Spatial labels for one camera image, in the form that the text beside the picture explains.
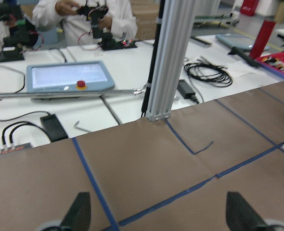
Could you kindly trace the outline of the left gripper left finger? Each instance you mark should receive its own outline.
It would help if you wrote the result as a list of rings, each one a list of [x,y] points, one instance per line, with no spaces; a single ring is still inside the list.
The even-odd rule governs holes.
[[[91,222],[90,193],[79,192],[63,218],[62,231],[88,231]]]

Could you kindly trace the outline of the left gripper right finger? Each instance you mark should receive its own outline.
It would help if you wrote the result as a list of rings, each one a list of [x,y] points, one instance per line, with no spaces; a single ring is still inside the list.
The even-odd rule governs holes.
[[[231,231],[266,231],[267,224],[239,192],[227,192],[226,224]]]

